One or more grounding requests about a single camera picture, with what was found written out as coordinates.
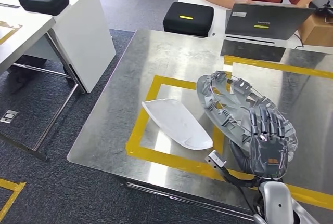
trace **robot finger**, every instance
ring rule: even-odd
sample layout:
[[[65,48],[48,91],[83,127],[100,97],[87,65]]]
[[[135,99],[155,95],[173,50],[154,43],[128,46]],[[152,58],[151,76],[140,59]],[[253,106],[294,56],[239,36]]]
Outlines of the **robot finger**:
[[[261,132],[263,134],[267,134],[268,133],[267,108],[261,104],[259,105],[259,110],[261,112]]]
[[[251,133],[252,135],[257,135],[258,126],[257,124],[256,111],[252,107],[249,108],[248,111],[250,112],[250,118],[251,118]]]
[[[276,135],[278,133],[278,120],[276,115],[272,109],[268,109],[268,115],[270,116],[270,134]]]
[[[276,118],[278,119],[278,136],[285,137],[285,127],[283,125],[283,119],[281,115],[276,115]]]

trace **gray carpet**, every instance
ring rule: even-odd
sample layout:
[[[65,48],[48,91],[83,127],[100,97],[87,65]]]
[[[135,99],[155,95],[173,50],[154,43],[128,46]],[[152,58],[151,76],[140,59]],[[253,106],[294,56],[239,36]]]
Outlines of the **gray carpet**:
[[[109,28],[127,31],[163,30],[164,17],[176,1],[177,0],[100,0]]]
[[[111,30],[116,56],[89,95],[76,94],[57,121],[42,149],[43,163],[0,140],[0,178],[26,182],[2,223],[247,223],[165,197],[131,190],[114,177],[69,163],[66,155],[98,96],[133,36]],[[62,70],[48,61],[46,68]],[[7,74],[0,75],[0,113],[20,111],[0,129],[26,144],[34,143],[70,90],[63,79],[38,74],[17,94],[8,93]],[[0,208],[11,192],[0,188]]]

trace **laptop lid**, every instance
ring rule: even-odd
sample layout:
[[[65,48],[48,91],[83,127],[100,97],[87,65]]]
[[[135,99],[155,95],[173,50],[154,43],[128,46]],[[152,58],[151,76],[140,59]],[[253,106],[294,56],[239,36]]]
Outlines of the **laptop lid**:
[[[236,3],[230,12],[226,33],[288,39],[313,12],[312,8]]]

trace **desk leg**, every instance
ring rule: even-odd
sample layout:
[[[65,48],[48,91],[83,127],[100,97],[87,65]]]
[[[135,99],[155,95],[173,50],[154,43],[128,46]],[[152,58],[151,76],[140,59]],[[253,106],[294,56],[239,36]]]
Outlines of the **desk leg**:
[[[4,133],[0,132],[0,139],[3,139],[4,141],[5,141],[7,143],[9,143],[9,144],[18,147],[18,148],[20,148],[21,150],[24,150],[26,153],[33,155],[33,156],[35,156],[35,157],[36,157],[38,159],[40,159],[42,161],[44,161],[44,162],[47,161],[47,157],[45,155],[42,155],[42,154],[38,152],[39,147],[43,143],[43,141],[46,138],[46,136],[54,125],[55,121],[57,121],[57,119],[61,114],[61,112],[63,112],[63,110],[66,107],[66,105],[69,101],[69,99],[74,94],[74,92],[77,88],[79,88],[82,93],[85,93],[85,90],[82,86],[82,84],[77,78],[77,76],[70,67],[70,65],[69,65],[68,63],[66,62],[66,60],[63,58],[64,56],[62,55],[61,50],[60,48],[58,48],[58,46],[57,45],[56,41],[54,41],[54,39],[52,39],[52,37],[50,34],[50,32],[46,33],[45,37],[48,41],[48,43],[52,47],[52,49],[59,57],[59,59],[61,61],[61,63],[63,63],[63,65],[68,71],[69,76],[67,76],[66,74],[59,73],[59,72],[54,72],[54,71],[49,71],[49,70],[45,70],[45,69],[42,69],[42,68],[32,67],[32,66],[29,66],[29,65],[21,65],[21,64],[14,64],[14,65],[17,66],[17,67],[26,68],[26,69],[30,69],[30,70],[39,71],[39,72],[44,72],[44,73],[48,73],[48,74],[51,74],[51,75],[54,75],[54,76],[60,76],[60,77],[64,77],[64,78],[71,78],[71,79],[72,79],[75,82],[74,87],[67,96],[67,98],[63,102],[63,104],[62,104],[55,113],[55,115],[48,125],[48,127],[42,134],[42,136],[38,140],[38,142],[35,145],[34,148],[29,148],[29,147],[23,145],[23,144],[22,144],[20,142],[15,141],[13,138],[11,138],[11,137],[10,137],[10,136],[8,136],[7,134],[4,134]]]
[[[62,54],[61,50],[57,44],[57,40],[55,38],[52,38],[52,32],[48,31],[45,36],[48,40],[48,42],[51,45],[51,47],[55,52],[55,54],[63,63],[63,65],[66,68],[66,70],[69,74],[69,76],[76,83],[78,84],[79,89],[82,93],[85,93],[85,89],[81,83],[81,81],[75,74],[75,72],[66,62],[64,55]]]
[[[2,133],[1,131],[0,131],[0,139],[4,140],[4,141],[5,141],[7,143],[11,144],[13,146],[20,148],[21,150],[23,150],[23,151],[25,151],[25,152],[26,152],[28,154],[32,155],[32,156],[36,157],[38,159],[40,159],[40,160],[42,160],[43,162],[46,162],[48,160],[48,157],[46,155],[43,155],[43,154],[39,153],[39,152],[35,151],[33,149],[30,149],[28,146],[22,144],[20,142],[15,141],[13,138],[11,138],[11,137],[10,137],[10,136],[8,136],[7,134]]]

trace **stainless steel table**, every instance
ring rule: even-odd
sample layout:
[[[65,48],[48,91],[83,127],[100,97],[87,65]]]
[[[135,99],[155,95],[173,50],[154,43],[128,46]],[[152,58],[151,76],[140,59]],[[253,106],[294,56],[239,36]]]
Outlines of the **stainless steel table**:
[[[145,100],[180,100],[212,137],[214,148],[227,160],[227,168],[251,178],[239,171],[227,140],[203,113],[195,91],[199,76],[228,69],[272,99],[294,124],[299,146],[285,182],[295,200],[320,223],[331,223],[333,57],[285,50],[284,64],[264,62],[221,57],[222,44],[214,38],[137,31],[67,159],[116,175],[129,187],[251,220],[236,187],[205,162],[211,150],[183,148],[159,130],[141,107]],[[248,189],[245,194],[254,192]]]

